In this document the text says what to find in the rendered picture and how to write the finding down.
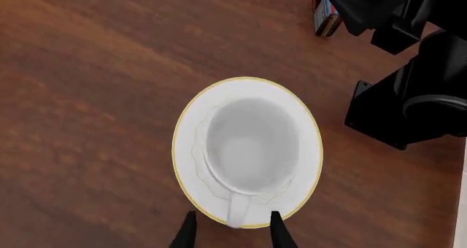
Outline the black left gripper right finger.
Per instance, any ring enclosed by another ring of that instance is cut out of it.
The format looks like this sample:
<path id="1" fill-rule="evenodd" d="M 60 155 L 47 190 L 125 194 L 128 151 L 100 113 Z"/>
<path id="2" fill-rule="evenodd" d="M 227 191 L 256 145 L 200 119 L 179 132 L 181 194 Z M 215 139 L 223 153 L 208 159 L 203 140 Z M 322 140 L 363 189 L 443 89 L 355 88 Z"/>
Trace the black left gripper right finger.
<path id="1" fill-rule="evenodd" d="M 278 211 L 271 212 L 270 232 L 273 248 L 298 248 Z"/>

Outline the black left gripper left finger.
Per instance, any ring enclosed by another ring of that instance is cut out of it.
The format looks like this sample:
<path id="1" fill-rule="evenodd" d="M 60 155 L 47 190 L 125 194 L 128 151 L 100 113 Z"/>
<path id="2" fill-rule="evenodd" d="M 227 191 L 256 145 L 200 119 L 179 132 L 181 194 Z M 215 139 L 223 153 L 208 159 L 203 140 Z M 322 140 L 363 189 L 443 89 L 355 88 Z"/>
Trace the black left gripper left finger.
<path id="1" fill-rule="evenodd" d="M 194 248 L 196 242 L 197 219 L 196 212 L 189 211 L 169 245 L 169 248 Z"/>

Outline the white plate with yellow rim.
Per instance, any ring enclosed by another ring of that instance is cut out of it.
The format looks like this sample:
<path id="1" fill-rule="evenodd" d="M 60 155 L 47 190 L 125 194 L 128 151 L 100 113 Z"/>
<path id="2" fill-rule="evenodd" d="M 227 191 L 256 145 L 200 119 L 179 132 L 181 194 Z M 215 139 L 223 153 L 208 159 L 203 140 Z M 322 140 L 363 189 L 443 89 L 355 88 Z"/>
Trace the white plate with yellow rim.
<path id="1" fill-rule="evenodd" d="M 172 163 L 180 188 L 189 201 L 210 219 L 227 225 L 228 190 L 209 173 L 204 162 L 203 130 L 214 108 L 235 98 L 264 98 L 277 103 L 295 121 L 300 136 L 296 173 L 290 184 L 273 199 L 253 204 L 240 228 L 265 228 L 272 211 L 282 218 L 297 212 L 309 199 L 323 166 L 323 143 L 312 113 L 293 92 L 257 78 L 234 77 L 216 82 L 194 96 L 174 129 Z"/>

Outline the white mug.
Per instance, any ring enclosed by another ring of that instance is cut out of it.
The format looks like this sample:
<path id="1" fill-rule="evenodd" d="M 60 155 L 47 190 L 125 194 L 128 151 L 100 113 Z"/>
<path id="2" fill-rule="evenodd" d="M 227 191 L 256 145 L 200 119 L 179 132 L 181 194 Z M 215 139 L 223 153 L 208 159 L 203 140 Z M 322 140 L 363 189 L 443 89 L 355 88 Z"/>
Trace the white mug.
<path id="1" fill-rule="evenodd" d="M 215 107 L 204 125 L 204 162 L 229 192 L 227 225 L 240 228 L 253 204 L 273 199 L 293 179 L 298 128 L 277 103 L 246 97 Z"/>

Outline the printed food box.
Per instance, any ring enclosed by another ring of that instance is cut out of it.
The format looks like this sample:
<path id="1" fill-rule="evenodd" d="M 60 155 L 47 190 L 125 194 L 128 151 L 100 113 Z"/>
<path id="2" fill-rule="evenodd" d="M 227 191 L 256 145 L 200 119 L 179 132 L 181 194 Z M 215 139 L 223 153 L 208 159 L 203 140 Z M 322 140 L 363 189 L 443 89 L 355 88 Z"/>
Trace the printed food box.
<path id="1" fill-rule="evenodd" d="M 342 19 L 329 0 L 312 0 L 314 34 L 318 37 L 330 37 L 341 25 Z"/>

